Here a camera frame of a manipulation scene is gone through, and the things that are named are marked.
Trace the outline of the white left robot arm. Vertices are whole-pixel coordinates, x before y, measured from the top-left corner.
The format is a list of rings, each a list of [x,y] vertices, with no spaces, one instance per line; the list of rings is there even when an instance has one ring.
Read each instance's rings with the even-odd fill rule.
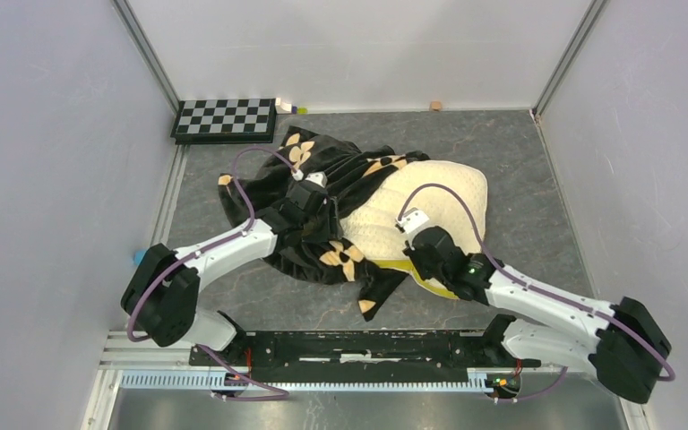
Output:
[[[129,316],[128,338],[151,340],[161,348],[187,341],[234,365],[245,355],[239,327],[222,312],[199,309],[200,293],[249,262],[340,235],[338,204],[326,190],[325,175],[314,173],[294,180],[279,202],[251,211],[227,232],[177,249],[153,245],[139,254],[121,299]]]

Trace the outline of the white yellow pillow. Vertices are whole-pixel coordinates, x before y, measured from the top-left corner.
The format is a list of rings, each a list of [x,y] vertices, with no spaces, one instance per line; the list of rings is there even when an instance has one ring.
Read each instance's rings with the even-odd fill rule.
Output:
[[[411,261],[403,253],[405,237],[396,228],[396,218],[404,202],[416,188],[427,183],[452,189],[469,207],[479,235],[485,234],[486,177],[473,167],[445,160],[412,162],[388,175],[362,205],[341,221],[343,233],[367,260],[380,268],[408,274],[427,291],[442,298],[454,299],[456,296],[437,280],[418,277]],[[464,253],[481,251],[461,202],[450,193],[434,186],[427,187],[411,200],[408,207],[422,210],[432,224],[449,232],[455,245]]]

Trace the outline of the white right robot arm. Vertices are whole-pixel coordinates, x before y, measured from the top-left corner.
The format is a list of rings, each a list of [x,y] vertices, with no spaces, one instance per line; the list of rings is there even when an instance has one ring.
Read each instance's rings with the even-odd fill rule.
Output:
[[[614,395],[649,402],[671,343],[649,309],[623,297],[617,304],[574,295],[482,253],[466,253],[438,226],[406,233],[404,254],[422,280],[436,280],[461,300],[503,310],[481,342],[484,359],[537,360],[591,374]]]

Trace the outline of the black floral pillowcase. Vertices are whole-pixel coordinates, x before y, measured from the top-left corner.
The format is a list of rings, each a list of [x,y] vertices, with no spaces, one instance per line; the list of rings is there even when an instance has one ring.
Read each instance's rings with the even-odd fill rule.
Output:
[[[228,173],[219,177],[219,201],[229,224],[235,227],[248,218],[250,208],[265,209],[286,194],[293,181],[291,167],[305,173],[322,171],[328,178],[329,194],[338,201],[341,223],[388,175],[428,159],[420,150],[398,154],[388,145],[362,151],[353,142],[290,126],[276,155],[269,156],[253,178],[237,179]],[[296,280],[322,285],[360,283],[357,303],[366,321],[374,319],[408,276],[367,260],[344,233],[341,240],[302,244],[264,261]]]

